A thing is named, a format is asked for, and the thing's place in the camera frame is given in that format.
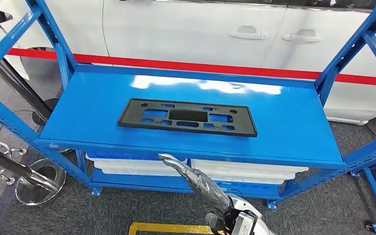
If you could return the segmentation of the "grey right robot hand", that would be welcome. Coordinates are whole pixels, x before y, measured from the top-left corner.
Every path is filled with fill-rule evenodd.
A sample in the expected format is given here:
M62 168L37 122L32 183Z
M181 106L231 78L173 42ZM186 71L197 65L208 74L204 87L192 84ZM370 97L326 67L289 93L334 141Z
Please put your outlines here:
M232 205L228 195L204 172L191 168L170 154L160 153L158 157L184 177L195 196L204 204L205 220L211 231L216 235L219 232L227 235L225 215Z

